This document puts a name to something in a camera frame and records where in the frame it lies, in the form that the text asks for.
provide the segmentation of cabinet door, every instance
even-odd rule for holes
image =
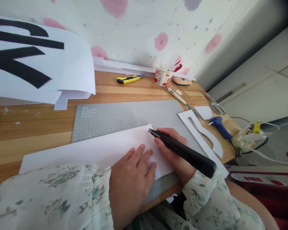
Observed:
[[[288,116],[288,78],[278,73],[223,105],[232,117],[269,122]],[[237,120],[244,127],[245,122]]]

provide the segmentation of red switch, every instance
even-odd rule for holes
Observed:
[[[271,182],[273,183],[273,184],[276,184],[276,185],[284,185],[282,182],[280,182],[280,181],[277,181],[277,180],[271,180]]]

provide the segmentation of blue glue gun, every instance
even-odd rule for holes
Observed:
[[[217,130],[221,133],[221,135],[225,139],[231,140],[233,138],[233,136],[230,135],[229,132],[226,130],[226,128],[223,126],[221,117],[212,118],[210,122],[212,122],[212,125],[214,125],[217,128]]]

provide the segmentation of finger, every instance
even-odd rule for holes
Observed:
[[[151,157],[151,155],[153,154],[152,149],[148,149],[146,150],[146,152],[144,153],[144,155],[142,156],[141,160],[138,163],[137,168],[139,170],[141,170],[142,172],[145,172],[148,165],[149,165],[149,159]]]
[[[156,137],[154,141],[156,142],[157,147],[160,150],[163,157],[167,160],[167,162],[171,164],[171,160],[173,159],[173,156],[175,155],[175,153],[171,151],[168,147],[166,147],[163,141],[160,140],[159,138]]]
[[[134,148],[131,148],[119,161],[126,162],[134,154]]]
[[[129,161],[132,164],[137,165],[144,149],[145,149],[145,145],[140,144],[140,146],[135,150],[134,154],[130,157]]]
[[[155,177],[156,177],[156,169],[157,169],[157,163],[156,162],[153,162],[146,175],[145,175],[145,179],[146,179],[146,184],[147,184],[147,189],[148,189],[148,193],[151,189],[151,187],[153,186],[153,183],[155,181]]]
[[[175,140],[183,143],[184,145],[188,145],[188,140],[182,136],[173,128],[157,128],[159,132],[169,135],[170,137],[174,138]]]

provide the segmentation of pink polka dot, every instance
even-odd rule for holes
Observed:
[[[190,71],[189,67],[186,67],[181,71],[181,73],[187,75],[189,71]]]
[[[175,64],[176,64],[177,62],[179,62],[179,61],[181,61],[181,56],[180,56],[180,55],[176,58]]]
[[[43,22],[46,26],[50,26],[50,27],[55,27],[55,28],[59,28],[59,29],[64,29],[66,30],[66,28],[59,23],[58,21],[51,19],[51,18],[44,18]]]
[[[95,57],[101,57],[101,58],[104,58],[105,60],[108,60],[107,52],[100,46],[91,47],[91,52],[92,52],[92,55]]]
[[[211,53],[222,41],[222,34],[215,35],[206,46],[206,53]]]
[[[166,33],[162,32],[155,40],[155,48],[159,51],[163,50],[169,41],[169,37]]]
[[[128,0],[101,0],[101,3],[109,14],[119,18],[126,12]]]

